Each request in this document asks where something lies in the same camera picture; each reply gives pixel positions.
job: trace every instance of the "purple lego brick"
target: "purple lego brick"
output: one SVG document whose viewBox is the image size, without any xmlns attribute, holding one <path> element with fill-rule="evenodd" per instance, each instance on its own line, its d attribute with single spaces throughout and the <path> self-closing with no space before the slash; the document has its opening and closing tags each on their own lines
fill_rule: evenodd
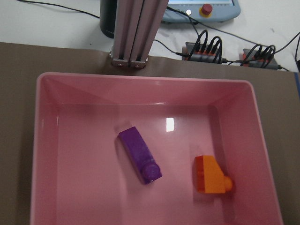
<svg viewBox="0 0 300 225">
<path fill-rule="evenodd" d="M 148 146 L 135 127 L 119 133 L 126 151 L 131 159 L 139 178 L 144 184 L 162 177 L 159 166 L 156 164 Z"/>
</svg>

